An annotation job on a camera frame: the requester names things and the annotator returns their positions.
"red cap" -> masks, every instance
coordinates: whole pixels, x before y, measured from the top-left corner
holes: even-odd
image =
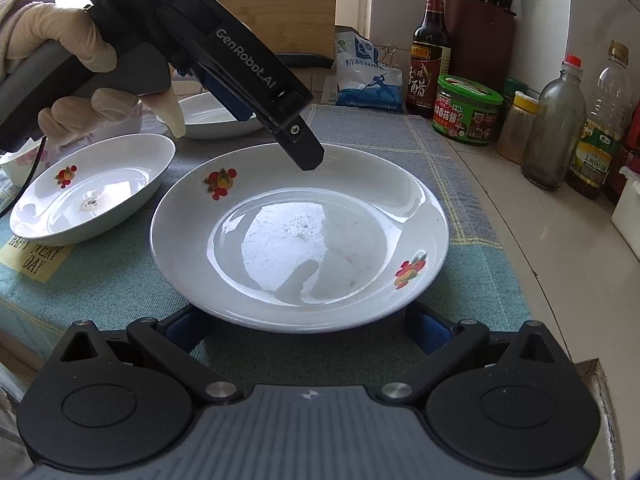
[[[580,68],[582,66],[582,61],[577,56],[572,56],[571,54],[567,54],[566,58],[564,58],[564,62],[573,66],[577,66]]]

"green jar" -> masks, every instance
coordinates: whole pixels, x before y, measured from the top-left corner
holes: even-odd
[[[489,87],[453,75],[438,78],[433,127],[446,137],[486,145],[494,134],[502,96]]]

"white plate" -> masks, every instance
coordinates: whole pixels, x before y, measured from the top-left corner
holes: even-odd
[[[174,158],[171,139],[132,134],[97,142],[41,174],[11,212],[16,236],[47,245],[93,238],[149,200]]]
[[[188,139],[215,140],[240,137],[256,132],[262,124],[255,116],[237,121],[210,92],[187,97],[180,101]]]
[[[449,247],[436,197],[382,158],[325,150],[315,171],[264,144],[180,179],[150,231],[169,284],[214,316],[270,332],[342,330],[414,300]]]

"white glove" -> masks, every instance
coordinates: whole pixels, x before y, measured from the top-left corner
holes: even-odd
[[[3,2],[8,1],[0,0],[0,22]],[[58,40],[92,72],[109,72],[116,67],[113,47],[102,40],[84,10],[31,2],[18,12],[17,20],[12,20],[9,15],[0,27],[0,54],[2,37],[8,38],[4,53],[8,72],[46,40]],[[173,89],[140,99],[162,118],[176,137],[184,135],[184,117]],[[94,132],[104,123],[123,121],[137,103],[138,97],[128,92],[100,88],[90,100],[74,96],[58,99],[51,108],[39,113],[38,124],[51,142],[66,144]]]

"green lid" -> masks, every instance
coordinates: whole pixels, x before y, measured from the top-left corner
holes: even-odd
[[[502,95],[514,96],[516,95],[516,92],[526,94],[527,90],[529,90],[529,85],[522,81],[518,81],[513,77],[508,77],[504,80],[504,91],[502,92]]]
[[[462,95],[468,99],[480,101],[488,105],[502,104],[502,96],[491,90],[488,86],[481,85],[471,79],[465,79],[455,75],[441,75],[438,84],[444,89]]]

